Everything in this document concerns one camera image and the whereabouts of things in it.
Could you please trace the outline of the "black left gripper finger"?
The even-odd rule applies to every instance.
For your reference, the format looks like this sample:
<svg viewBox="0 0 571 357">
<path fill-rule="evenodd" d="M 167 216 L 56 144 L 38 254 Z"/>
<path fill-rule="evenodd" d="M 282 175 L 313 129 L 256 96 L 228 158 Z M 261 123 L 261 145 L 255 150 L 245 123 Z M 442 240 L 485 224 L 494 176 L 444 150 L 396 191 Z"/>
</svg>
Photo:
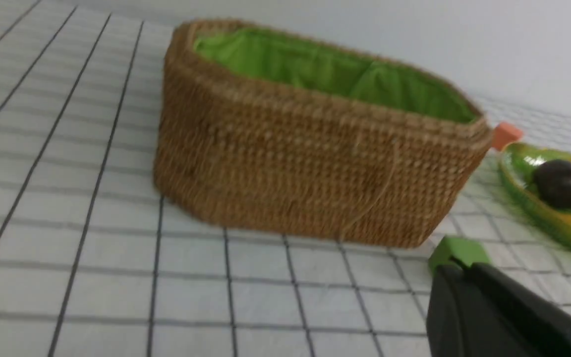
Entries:
<svg viewBox="0 0 571 357">
<path fill-rule="evenodd" d="M 426 330 L 433 357 L 571 357 L 571 315 L 482 262 L 434 269 Z"/>
</svg>

